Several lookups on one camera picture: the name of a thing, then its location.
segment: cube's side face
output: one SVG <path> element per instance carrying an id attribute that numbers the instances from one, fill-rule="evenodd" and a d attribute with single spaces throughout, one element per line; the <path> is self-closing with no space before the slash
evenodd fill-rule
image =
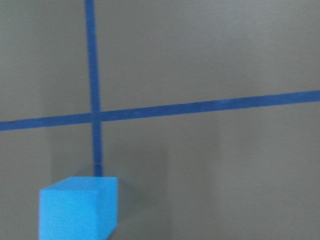
<path id="1" fill-rule="evenodd" d="M 97 203 L 99 240 L 109 237 L 118 224 L 118 179 L 109 179 L 110 183 L 99 192 Z"/>
<path id="2" fill-rule="evenodd" d="M 93 191 L 42 190 L 40 240 L 98 239 L 97 194 Z"/>

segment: light blue block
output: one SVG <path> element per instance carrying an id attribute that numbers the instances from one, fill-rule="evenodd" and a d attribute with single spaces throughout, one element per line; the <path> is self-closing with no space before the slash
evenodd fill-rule
<path id="1" fill-rule="evenodd" d="M 40 191 L 39 240 L 105 240 L 117 212 L 116 177 L 67 178 Z"/>

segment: blue tape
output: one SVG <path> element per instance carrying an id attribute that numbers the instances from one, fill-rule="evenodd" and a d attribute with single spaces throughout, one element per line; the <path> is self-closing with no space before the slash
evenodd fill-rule
<path id="1" fill-rule="evenodd" d="M 317 101 L 320 101 L 320 90 L 104 111 L 101 112 L 100 118 L 101 121 L 107 122 L 276 105 L 301 104 Z"/>
<path id="2" fill-rule="evenodd" d="M 88 124 L 92 122 L 91 113 L 50 116 L 33 119 L 22 119 L 16 121 L 0 121 L 0 131 L 17 130 L 17 129 L 32 129 L 53 127 L 73 124 Z"/>
<path id="3" fill-rule="evenodd" d="M 95 2 L 85 0 L 85 20 L 87 32 L 88 64 L 90 77 L 91 111 L 92 111 L 92 144 L 94 175 L 103 176 L 102 166 L 102 133 L 100 113 L 99 69 L 95 23 Z"/>

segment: horizontal blue line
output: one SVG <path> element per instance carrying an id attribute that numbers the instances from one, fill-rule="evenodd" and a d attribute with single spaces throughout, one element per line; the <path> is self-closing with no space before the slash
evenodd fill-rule
<path id="1" fill-rule="evenodd" d="M 265 96 L 251 96 L 214 101 L 151 106 L 125 110 L 103 111 L 98 113 L 101 122 L 171 116 L 180 114 L 194 114 L 235 109 L 259 108 L 289 104 L 302 104 L 320 101 L 320 90 L 284 93 Z M 1 121 L 0 131 L 29 129 L 72 124 L 92 123 L 92 113 L 52 116 L 16 121 Z"/>
<path id="2" fill-rule="evenodd" d="M 91 122 L 91 113 L 81 113 L 64 116 L 49 116 L 16 121 L 0 121 L 0 131 L 43 128 L 73 124 L 87 124 Z"/>
<path id="3" fill-rule="evenodd" d="M 320 90 L 104 111 L 101 112 L 100 119 L 103 122 L 107 122 L 180 114 L 258 108 L 276 105 L 300 104 L 317 101 L 320 101 Z"/>

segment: cube's front face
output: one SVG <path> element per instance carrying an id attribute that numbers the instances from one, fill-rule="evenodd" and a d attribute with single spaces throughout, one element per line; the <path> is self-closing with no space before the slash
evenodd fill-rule
<path id="1" fill-rule="evenodd" d="M 118 180 L 71 177 L 42 189 L 40 240 L 105 240 L 117 226 Z"/>

